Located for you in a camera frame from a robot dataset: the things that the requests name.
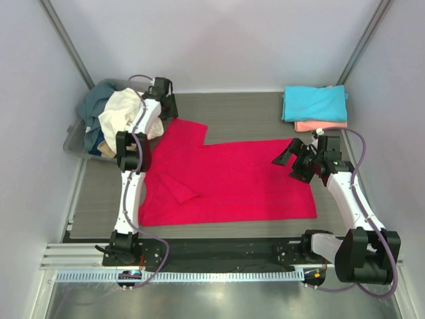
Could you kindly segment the red pink t shirt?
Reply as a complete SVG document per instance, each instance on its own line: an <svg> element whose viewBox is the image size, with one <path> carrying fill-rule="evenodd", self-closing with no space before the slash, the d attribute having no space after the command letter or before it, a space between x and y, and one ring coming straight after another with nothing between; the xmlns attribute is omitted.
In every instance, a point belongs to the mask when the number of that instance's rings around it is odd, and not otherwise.
<svg viewBox="0 0 425 319"><path fill-rule="evenodd" d="M272 163L290 140L206 145L207 130L180 119L168 125L145 177L142 226L317 217L310 185Z"/></svg>

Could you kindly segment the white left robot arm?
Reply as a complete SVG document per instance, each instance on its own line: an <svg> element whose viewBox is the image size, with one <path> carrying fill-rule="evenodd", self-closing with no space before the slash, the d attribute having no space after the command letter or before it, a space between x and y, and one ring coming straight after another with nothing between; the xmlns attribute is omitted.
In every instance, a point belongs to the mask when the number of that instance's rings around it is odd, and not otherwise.
<svg viewBox="0 0 425 319"><path fill-rule="evenodd" d="M122 192L118 218L104 252L104 266L131 266L140 260L139 200L145 175L152 162L148 133L154 121L179 116L172 81L163 77L150 81L143 94L137 89L133 90L140 100L139 112L129 128L116 134Z"/></svg>

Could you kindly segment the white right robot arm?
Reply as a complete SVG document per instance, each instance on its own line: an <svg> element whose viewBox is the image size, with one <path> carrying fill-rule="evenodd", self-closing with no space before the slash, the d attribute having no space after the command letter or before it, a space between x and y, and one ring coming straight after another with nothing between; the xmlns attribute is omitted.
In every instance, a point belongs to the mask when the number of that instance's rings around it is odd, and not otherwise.
<svg viewBox="0 0 425 319"><path fill-rule="evenodd" d="M401 239L373 213L359 186L358 169L343 160L340 144L339 136L317 130L312 143L294 138L273 160L273 164L285 166L294 157L290 177L304 183L318 176L336 201L347 228L343 239L329 231L307 230L301 237L299 255L307 263L321 257L331 262L341 282L395 287Z"/></svg>

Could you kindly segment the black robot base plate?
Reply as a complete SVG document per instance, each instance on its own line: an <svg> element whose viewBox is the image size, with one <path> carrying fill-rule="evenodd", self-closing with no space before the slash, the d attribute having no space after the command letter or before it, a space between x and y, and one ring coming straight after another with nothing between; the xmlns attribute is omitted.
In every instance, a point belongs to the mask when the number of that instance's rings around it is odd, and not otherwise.
<svg viewBox="0 0 425 319"><path fill-rule="evenodd" d="M140 239L131 252L96 245L104 266L140 266L148 272L249 273L292 271L298 265L322 265L326 260L307 250L303 237Z"/></svg>

